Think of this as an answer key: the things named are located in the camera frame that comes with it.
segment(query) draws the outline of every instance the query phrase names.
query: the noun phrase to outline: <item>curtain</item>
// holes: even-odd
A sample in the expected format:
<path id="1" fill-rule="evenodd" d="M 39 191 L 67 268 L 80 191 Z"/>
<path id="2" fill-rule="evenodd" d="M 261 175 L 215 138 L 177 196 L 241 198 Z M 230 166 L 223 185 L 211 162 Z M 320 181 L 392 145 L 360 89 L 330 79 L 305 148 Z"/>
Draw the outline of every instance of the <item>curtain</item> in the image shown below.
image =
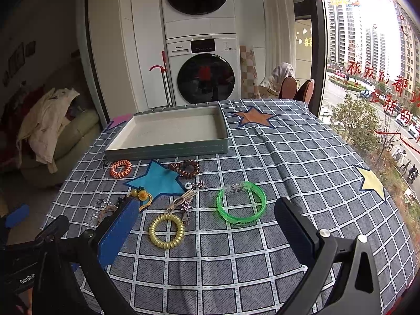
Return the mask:
<path id="1" fill-rule="evenodd" d="M 265 76 L 283 62 L 296 66 L 293 0 L 263 0 L 265 13 Z"/>

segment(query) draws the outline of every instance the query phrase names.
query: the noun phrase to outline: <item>tile floor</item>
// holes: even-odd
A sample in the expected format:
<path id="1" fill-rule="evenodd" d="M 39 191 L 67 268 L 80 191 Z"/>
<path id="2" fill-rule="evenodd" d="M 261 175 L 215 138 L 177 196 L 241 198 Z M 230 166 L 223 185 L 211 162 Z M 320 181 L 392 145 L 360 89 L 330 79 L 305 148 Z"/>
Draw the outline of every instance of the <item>tile floor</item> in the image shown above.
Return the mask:
<path id="1" fill-rule="evenodd" d="M 11 229 L 8 244 L 28 242 L 35 238 L 58 190 L 58 187 L 33 187 L 20 171 L 0 175 L 0 197 L 6 201 L 9 211 L 21 204 L 27 204 L 30 209 L 29 216 Z"/>

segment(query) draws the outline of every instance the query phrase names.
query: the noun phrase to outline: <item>gray plaid tablecloth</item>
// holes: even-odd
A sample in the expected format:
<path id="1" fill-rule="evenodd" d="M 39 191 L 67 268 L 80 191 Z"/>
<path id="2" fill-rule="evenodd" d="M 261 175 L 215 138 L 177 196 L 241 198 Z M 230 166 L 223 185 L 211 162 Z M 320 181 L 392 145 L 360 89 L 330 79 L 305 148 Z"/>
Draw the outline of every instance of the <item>gray plaid tablecloth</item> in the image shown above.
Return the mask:
<path id="1" fill-rule="evenodd" d="M 274 202 L 285 196 L 318 229 L 351 239 L 359 233 L 367 235 L 379 274 L 382 309 L 388 310 L 413 279 L 417 260 L 390 195 L 386 193 L 384 202 L 374 191 L 360 192 L 362 175 L 355 165 L 368 168 L 363 160 L 303 103 L 245 99 L 220 104 L 230 137 L 227 154 L 158 160 L 166 164 L 196 159 L 202 169 L 194 180 L 181 178 L 182 183 L 203 180 L 207 187 L 194 199 L 182 243 L 164 250 L 149 240 L 150 222 L 173 200 L 160 196 L 139 214 L 121 252 L 107 268 L 130 305 L 139 314 L 275 314 L 306 271 L 274 219 Z M 240 117 L 230 112 L 251 106 L 277 115 L 270 120 L 275 128 L 255 123 L 238 127 Z M 53 202 L 46 223 L 60 214 L 67 216 L 68 238 L 87 229 L 98 199 L 116 201 L 129 190 L 123 183 L 146 171 L 149 160 L 133 162 L 130 175 L 120 180 L 103 169 L 104 149 L 119 129 L 99 136 Z M 218 215 L 216 194 L 221 186 L 243 180 L 265 191 L 267 210 L 254 223 L 232 225 Z M 240 217 L 259 209 L 243 194 L 228 196 L 226 205 L 229 213 Z M 170 224 L 162 224 L 160 230 L 164 240 L 175 234 Z M 314 312 L 326 301 L 338 269 L 335 264 Z M 76 276 L 88 304 L 99 311 L 81 269 Z"/>

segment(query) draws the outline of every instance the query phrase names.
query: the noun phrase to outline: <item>dryer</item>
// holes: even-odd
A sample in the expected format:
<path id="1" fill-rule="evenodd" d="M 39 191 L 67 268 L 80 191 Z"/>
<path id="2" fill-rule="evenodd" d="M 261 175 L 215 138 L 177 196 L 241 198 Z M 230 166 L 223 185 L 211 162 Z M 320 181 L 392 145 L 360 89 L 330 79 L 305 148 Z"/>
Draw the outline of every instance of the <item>dryer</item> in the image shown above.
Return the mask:
<path id="1" fill-rule="evenodd" d="M 167 50 L 176 105 L 240 98 L 236 34 L 171 39 Z"/>
<path id="2" fill-rule="evenodd" d="M 234 0 L 162 0 L 167 39 L 236 33 Z"/>

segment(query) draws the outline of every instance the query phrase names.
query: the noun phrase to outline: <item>open box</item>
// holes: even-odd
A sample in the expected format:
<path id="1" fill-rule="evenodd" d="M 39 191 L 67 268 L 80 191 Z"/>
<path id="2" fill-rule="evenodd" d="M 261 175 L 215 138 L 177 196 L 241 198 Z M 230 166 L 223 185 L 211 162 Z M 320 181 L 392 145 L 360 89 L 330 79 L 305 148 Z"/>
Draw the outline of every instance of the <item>open box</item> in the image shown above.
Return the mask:
<path id="1" fill-rule="evenodd" d="M 106 159 L 175 158 L 228 151 L 228 132 L 218 103 L 135 114 L 105 149 Z"/>

